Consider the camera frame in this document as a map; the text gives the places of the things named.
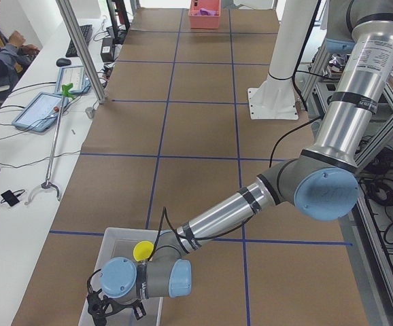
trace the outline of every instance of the green handle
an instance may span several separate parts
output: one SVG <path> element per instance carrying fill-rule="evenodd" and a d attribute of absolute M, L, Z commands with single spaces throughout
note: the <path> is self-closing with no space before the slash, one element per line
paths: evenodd
<path fill-rule="evenodd" d="M 69 90 L 72 89 L 72 87 L 73 87 L 73 83 L 70 83 L 68 85 L 62 85 L 62 96 L 75 99 L 75 96 L 69 92 Z"/>

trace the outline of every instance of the blue joint cap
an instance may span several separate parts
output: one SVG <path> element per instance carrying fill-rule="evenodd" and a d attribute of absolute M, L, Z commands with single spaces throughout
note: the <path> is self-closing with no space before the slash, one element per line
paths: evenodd
<path fill-rule="evenodd" d="M 325 39 L 325 44 L 328 53 L 337 54 L 350 54 L 355 46 L 355 42 L 338 41 L 336 39 Z"/>
<path fill-rule="evenodd" d="M 136 283 L 136 266 L 128 258 L 115 257 L 101 269 L 101 288 L 108 297 L 117 299 L 126 295 Z"/>
<path fill-rule="evenodd" d="M 183 297 L 192 291 L 192 266 L 190 261 L 179 259 L 169 277 L 169 296 Z"/>
<path fill-rule="evenodd" d="M 324 168 L 301 181 L 294 193 L 297 209 L 319 221 L 348 214 L 360 190 L 355 176 L 341 168 Z"/>

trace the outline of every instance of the tablet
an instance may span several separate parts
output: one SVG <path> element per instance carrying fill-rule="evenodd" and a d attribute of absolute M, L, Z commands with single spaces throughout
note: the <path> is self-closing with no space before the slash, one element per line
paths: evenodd
<path fill-rule="evenodd" d="M 12 125 L 23 130 L 43 132 L 57 119 L 58 113 L 54 109 L 60 107 L 62 96 L 40 92 L 22 112 L 12 121 Z"/>
<path fill-rule="evenodd" d="M 69 91 L 72 94 L 84 94 L 90 88 L 90 82 L 85 74 L 83 66 L 66 66 L 59 69 L 55 94 L 62 94 L 62 85 L 73 83 L 72 89 Z"/>

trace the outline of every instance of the pink basket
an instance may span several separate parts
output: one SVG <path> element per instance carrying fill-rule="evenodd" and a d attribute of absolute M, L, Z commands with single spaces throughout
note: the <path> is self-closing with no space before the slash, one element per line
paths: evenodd
<path fill-rule="evenodd" d="M 216 15 L 197 16 L 201 9 L 213 10 Z M 192 29 L 217 29 L 221 18 L 221 0 L 192 0 L 188 15 Z"/>

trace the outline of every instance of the robotic arm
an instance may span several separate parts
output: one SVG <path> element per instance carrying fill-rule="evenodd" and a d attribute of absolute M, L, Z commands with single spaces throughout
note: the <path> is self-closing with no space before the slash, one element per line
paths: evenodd
<path fill-rule="evenodd" d="M 105 309 L 101 309 L 105 304 L 117 304 L 117 311 L 133 307 L 140 318 L 141 300 L 188 295 L 191 267 L 183 257 L 268 206 L 287 201 L 322 221 L 351 211 L 359 194 L 353 174 L 355 150 L 393 68 L 393 0 L 332 1 L 329 18 L 334 24 L 328 26 L 328 36 L 341 43 L 353 39 L 355 46 L 315 143 L 299 158 L 264 171 L 230 198 L 178 229 L 162 233 L 150 261 L 114 258 L 107 262 L 100 277 L 103 300 L 99 291 L 88 296 L 96 325 L 105 325 Z"/>

